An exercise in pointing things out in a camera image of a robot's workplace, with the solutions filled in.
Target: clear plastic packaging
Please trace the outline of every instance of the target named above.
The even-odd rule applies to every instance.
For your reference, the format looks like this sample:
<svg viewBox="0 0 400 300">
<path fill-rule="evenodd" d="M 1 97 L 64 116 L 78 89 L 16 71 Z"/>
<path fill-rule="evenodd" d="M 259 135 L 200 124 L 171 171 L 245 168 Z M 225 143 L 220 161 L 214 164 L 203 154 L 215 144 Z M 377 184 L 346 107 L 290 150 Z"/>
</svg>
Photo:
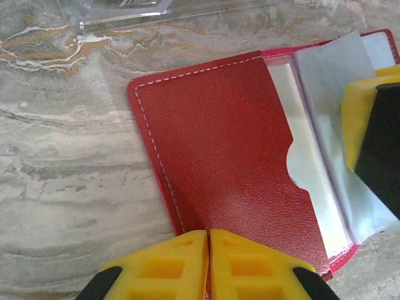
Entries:
<svg viewBox="0 0 400 300">
<path fill-rule="evenodd" d="M 84 33 L 252 8 L 279 0 L 58 0 L 66 22 Z"/>
</svg>

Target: red leather card holder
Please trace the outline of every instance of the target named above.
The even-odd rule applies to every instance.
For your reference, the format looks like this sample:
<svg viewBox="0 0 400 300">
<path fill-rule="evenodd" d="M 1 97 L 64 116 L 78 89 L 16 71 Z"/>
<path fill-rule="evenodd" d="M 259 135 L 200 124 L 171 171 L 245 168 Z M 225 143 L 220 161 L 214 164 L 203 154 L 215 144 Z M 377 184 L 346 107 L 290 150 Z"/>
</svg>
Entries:
<svg viewBox="0 0 400 300">
<path fill-rule="evenodd" d="M 330 276 L 309 194 L 287 171 L 293 138 L 260 52 L 140 77 L 127 94 L 177 234 L 225 229 Z"/>
</svg>

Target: marble countertop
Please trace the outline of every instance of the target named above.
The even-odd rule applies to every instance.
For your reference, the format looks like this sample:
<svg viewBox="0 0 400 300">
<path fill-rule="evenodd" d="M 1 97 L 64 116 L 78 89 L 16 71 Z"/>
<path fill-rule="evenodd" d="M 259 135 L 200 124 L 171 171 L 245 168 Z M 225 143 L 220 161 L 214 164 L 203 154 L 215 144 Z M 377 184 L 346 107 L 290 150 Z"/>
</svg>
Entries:
<svg viewBox="0 0 400 300">
<path fill-rule="evenodd" d="M 246 51 L 392 29 L 400 2 L 282 0 L 77 35 L 56 0 L 0 0 L 0 299 L 73 298 L 105 262 L 173 236 L 126 99 L 137 76 Z M 331 281 L 400 299 L 400 233 Z"/>
</svg>

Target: card holder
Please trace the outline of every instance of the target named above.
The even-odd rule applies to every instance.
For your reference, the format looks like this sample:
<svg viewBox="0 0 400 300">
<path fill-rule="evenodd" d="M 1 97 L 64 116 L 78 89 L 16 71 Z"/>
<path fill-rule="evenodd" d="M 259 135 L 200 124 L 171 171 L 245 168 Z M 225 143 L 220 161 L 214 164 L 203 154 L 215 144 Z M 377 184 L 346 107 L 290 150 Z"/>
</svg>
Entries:
<svg viewBox="0 0 400 300">
<path fill-rule="evenodd" d="M 399 61 L 390 31 L 372 32 L 362 42 L 374 68 Z M 354 255 L 358 244 L 293 56 L 326 43 L 252 52 L 129 83 L 134 117 L 177 234 L 226 229 L 313 264 L 325 279 Z M 285 78 L 287 89 L 275 78 Z M 295 150 L 302 149 L 296 126 L 309 126 L 309 163 L 296 159 L 302 155 Z M 304 178 L 313 168 L 323 187 L 301 182 L 301 168 L 307 168 Z M 328 197 L 316 204 L 318 195 Z"/>
</svg>

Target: marble veining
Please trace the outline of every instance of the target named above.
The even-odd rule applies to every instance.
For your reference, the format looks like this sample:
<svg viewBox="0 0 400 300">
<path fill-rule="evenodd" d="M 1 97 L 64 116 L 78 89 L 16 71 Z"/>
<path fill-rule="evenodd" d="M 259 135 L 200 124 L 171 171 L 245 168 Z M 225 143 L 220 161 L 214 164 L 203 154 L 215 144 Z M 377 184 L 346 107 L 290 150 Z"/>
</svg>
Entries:
<svg viewBox="0 0 400 300">
<path fill-rule="evenodd" d="M 352 30 L 390 28 L 400 45 L 399 14 L 393 0 L 281 0 L 77 35 L 55 0 L 0 1 L 0 300 L 71 299 L 106 261 L 173 236 L 129 80 Z M 332 287 L 400 299 L 399 245 L 372 238 Z"/>
</svg>

